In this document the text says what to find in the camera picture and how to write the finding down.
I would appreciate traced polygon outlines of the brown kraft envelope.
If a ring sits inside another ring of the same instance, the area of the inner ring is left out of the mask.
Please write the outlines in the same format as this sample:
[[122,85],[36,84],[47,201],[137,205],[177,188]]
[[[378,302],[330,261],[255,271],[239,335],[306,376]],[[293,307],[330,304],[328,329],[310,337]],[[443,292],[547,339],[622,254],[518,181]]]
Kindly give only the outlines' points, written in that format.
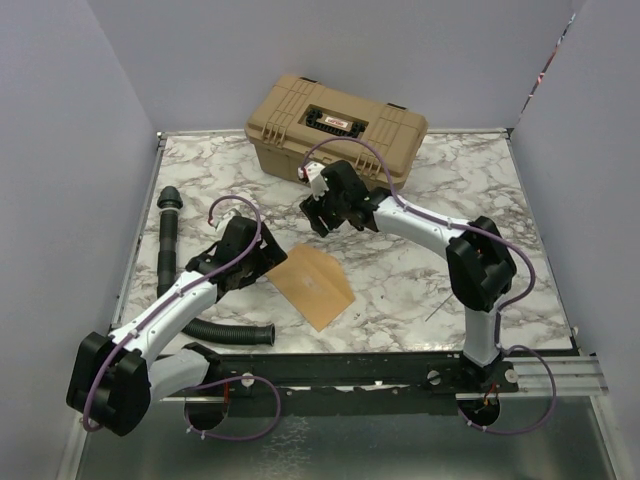
[[267,278],[317,332],[355,301],[341,264],[306,244],[293,247]]

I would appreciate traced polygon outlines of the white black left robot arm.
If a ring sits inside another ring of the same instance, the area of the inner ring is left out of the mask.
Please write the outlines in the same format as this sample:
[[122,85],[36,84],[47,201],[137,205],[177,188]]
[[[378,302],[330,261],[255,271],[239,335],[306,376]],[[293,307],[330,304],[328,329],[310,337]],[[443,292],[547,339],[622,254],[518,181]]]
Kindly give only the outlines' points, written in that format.
[[236,216],[222,238],[192,258],[175,283],[141,315],[109,334],[80,343],[66,395],[88,432],[129,434],[150,405],[181,390],[206,395],[229,379],[214,351],[192,343],[171,356],[164,348],[185,326],[233,290],[256,282],[286,260],[268,227]]

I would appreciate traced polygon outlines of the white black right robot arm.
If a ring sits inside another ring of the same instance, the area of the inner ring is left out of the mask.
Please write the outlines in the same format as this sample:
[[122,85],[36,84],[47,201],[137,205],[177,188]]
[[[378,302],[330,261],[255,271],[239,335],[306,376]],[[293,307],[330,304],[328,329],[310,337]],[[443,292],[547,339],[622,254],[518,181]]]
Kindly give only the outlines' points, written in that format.
[[298,169],[298,177],[311,189],[301,211],[320,236],[347,222],[359,231],[409,240],[446,261],[452,292],[465,307],[467,361],[459,367],[459,378],[472,391],[491,384],[496,376],[492,363],[500,356],[497,303],[517,272],[495,223],[483,216],[447,220],[411,203],[401,205],[390,190],[368,188],[344,160],[329,166],[310,162]]

